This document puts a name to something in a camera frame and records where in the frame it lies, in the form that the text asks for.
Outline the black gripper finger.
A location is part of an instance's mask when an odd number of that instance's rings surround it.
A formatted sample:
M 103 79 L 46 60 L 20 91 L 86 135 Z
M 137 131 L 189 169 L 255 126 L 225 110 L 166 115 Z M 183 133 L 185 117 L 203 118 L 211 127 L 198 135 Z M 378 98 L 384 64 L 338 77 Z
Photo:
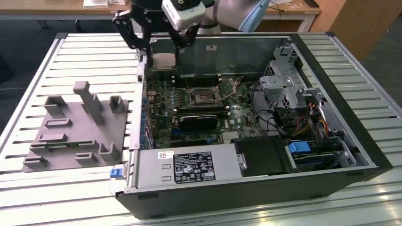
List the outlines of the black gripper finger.
M 190 26 L 183 35 L 174 29 L 170 22 L 166 22 L 166 28 L 175 46 L 175 67 L 179 67 L 181 51 L 194 45 L 199 31 L 199 24 Z
M 131 49 L 138 49 L 143 55 L 147 56 L 147 68 L 153 67 L 151 56 L 151 33 L 143 29 L 142 38 L 138 37 L 133 25 L 134 19 L 131 18 L 131 11 L 118 11 L 112 18 L 112 24 Z

